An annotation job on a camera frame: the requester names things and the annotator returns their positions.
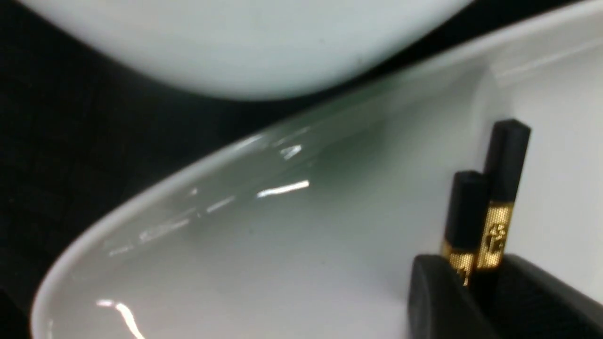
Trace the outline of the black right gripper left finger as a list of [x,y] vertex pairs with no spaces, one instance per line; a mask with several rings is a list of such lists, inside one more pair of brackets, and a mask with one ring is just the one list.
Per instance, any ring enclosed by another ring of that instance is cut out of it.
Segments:
[[410,339],[498,339],[469,290],[439,255],[413,260],[408,294]]

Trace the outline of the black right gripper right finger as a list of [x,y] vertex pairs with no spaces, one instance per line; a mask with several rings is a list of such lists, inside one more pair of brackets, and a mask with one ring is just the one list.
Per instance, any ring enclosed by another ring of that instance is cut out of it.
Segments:
[[476,272],[471,290],[502,339],[600,339],[603,308],[518,255]]

